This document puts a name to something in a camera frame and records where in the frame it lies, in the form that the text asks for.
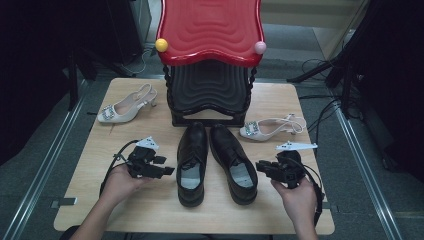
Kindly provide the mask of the person's left hand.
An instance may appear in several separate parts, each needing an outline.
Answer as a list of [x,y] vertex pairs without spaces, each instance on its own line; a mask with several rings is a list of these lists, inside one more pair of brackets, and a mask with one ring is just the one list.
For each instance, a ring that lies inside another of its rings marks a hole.
[[113,209],[150,181],[148,177],[133,178],[125,164],[118,165],[110,172],[98,202]]

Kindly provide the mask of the white slingback heeled shoe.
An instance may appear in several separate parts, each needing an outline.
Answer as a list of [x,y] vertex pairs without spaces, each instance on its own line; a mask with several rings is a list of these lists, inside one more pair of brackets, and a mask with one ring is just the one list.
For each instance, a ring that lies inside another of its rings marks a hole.
[[97,120],[106,124],[130,122],[145,106],[154,107],[157,95],[157,90],[150,83],[143,84],[119,102],[103,107],[97,115]]
[[268,118],[246,122],[239,129],[239,134],[250,140],[264,142],[280,132],[300,134],[304,131],[306,125],[306,120],[303,117],[288,114],[283,118]]

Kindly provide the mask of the black tripod stand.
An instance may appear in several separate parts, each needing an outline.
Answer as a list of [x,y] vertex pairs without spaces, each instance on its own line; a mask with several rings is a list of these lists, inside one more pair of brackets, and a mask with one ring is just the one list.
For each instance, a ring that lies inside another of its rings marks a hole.
[[349,98],[353,81],[353,62],[355,51],[359,49],[362,35],[369,27],[369,21],[372,17],[368,13],[369,5],[373,0],[361,0],[360,8],[355,13],[353,22],[357,22],[357,28],[351,38],[341,47],[340,52],[332,59],[327,60],[324,64],[295,78],[288,79],[288,83],[301,83],[313,76],[321,73],[329,68],[331,71],[325,79],[326,86],[330,89],[335,88],[340,81],[342,84],[342,95],[340,98],[341,111],[348,117]]

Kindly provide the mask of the metal floor rail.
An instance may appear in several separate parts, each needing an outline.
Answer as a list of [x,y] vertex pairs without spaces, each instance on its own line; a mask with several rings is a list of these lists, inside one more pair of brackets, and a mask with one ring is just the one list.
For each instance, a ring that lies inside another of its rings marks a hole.
[[17,205],[13,218],[8,224],[0,240],[19,240],[28,219],[30,218],[41,193],[47,183],[47,180],[53,171],[56,161],[61,153],[61,150],[68,138],[68,135],[74,126],[81,107],[87,95],[87,91],[91,86],[91,82],[83,80],[78,85],[77,100],[75,106],[71,110],[66,111],[61,125],[57,128],[54,139],[49,145],[49,149],[43,156],[37,172],[31,181],[27,191]]
[[393,212],[391,211],[391,208],[378,185],[375,174],[373,173],[368,163],[368,159],[363,152],[359,140],[357,139],[351,122],[343,114],[340,104],[335,104],[334,108],[338,122],[351,149],[361,178],[367,189],[368,195],[370,196],[371,202],[374,206],[380,224],[385,232],[387,240],[404,240]]

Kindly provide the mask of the black leather shoe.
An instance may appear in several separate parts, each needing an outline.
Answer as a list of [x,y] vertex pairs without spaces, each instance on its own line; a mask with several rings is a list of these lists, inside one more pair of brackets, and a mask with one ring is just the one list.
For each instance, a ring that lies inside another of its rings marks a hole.
[[192,123],[184,132],[177,150],[177,187],[180,203],[196,207],[204,199],[204,178],[208,140],[204,125]]
[[225,172],[233,201],[251,204],[257,196],[258,177],[238,139],[226,126],[216,124],[209,131],[209,143],[213,157]]

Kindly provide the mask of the metal table bracket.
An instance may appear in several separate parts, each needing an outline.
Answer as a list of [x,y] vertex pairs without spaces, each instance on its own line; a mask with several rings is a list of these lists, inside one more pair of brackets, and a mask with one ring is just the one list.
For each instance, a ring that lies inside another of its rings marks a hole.
[[330,203],[330,202],[326,202],[326,201],[324,201],[324,202],[322,203],[322,208],[323,208],[323,209],[328,209],[328,210],[330,210],[331,212],[335,212],[335,213],[338,213],[338,212],[339,212],[339,208],[338,208],[338,206],[337,206],[337,205],[332,204],[332,203]]
[[62,206],[72,206],[75,205],[77,203],[77,199],[72,197],[72,198],[60,198],[57,200],[53,200],[51,202],[50,207],[53,209],[59,209]]

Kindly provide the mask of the black cabinet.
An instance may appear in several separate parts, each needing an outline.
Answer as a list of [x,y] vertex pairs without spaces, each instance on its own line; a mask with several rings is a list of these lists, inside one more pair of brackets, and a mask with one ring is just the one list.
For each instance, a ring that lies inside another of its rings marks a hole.
[[106,0],[119,61],[131,63],[145,47],[152,15],[148,0]]

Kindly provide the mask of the person's right hand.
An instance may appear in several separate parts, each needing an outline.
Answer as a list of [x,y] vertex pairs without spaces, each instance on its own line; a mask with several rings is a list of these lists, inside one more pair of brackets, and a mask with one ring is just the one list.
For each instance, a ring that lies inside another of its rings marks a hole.
[[288,189],[282,183],[271,180],[274,189],[282,198],[284,209],[295,228],[314,229],[316,196],[312,183],[303,178],[296,188]]

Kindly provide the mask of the red and black shoe rack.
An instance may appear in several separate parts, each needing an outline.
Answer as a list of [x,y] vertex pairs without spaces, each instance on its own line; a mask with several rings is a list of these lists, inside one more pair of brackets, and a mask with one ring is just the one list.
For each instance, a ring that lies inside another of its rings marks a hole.
[[244,124],[256,67],[266,51],[261,0],[161,0],[155,48],[175,126],[212,110]]

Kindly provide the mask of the dark curtain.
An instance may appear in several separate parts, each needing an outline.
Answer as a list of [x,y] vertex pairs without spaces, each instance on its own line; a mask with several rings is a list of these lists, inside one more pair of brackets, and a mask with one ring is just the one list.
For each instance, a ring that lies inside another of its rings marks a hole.
[[384,164],[424,183],[424,0],[370,0],[351,43],[354,83]]
[[69,91],[53,0],[0,0],[0,165]]

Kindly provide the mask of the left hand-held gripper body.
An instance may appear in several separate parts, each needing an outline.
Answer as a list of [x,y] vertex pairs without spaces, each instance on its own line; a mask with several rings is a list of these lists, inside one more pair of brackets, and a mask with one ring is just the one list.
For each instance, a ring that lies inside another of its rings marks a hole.
[[130,175],[134,178],[158,178],[158,167],[152,164],[158,149],[159,146],[151,136],[138,141],[128,156],[127,165]]

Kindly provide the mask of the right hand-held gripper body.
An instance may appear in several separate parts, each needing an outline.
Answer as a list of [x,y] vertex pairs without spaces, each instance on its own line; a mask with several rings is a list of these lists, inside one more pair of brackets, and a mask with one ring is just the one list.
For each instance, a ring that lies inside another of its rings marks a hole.
[[316,144],[306,144],[297,142],[286,142],[278,145],[276,150],[279,151],[276,158],[279,163],[279,168],[283,171],[282,182],[286,183],[289,189],[296,188],[300,180],[308,176],[312,183],[316,183],[307,166],[301,161],[299,150],[316,148]]

